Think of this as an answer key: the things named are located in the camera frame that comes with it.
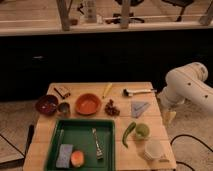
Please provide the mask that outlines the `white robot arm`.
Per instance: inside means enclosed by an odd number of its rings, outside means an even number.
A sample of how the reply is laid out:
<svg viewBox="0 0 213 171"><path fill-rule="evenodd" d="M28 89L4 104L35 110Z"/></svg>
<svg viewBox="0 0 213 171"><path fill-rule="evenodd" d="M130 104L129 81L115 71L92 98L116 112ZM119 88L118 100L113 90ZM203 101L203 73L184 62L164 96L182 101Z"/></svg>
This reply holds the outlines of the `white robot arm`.
<svg viewBox="0 0 213 171"><path fill-rule="evenodd" d="M157 95L165 126L176 116L174 107L183 104L185 100L190 100L205 112L213 114L213 88L205 84L207 78L207 67L200 62L174 68L166 74L166 86Z"/></svg>

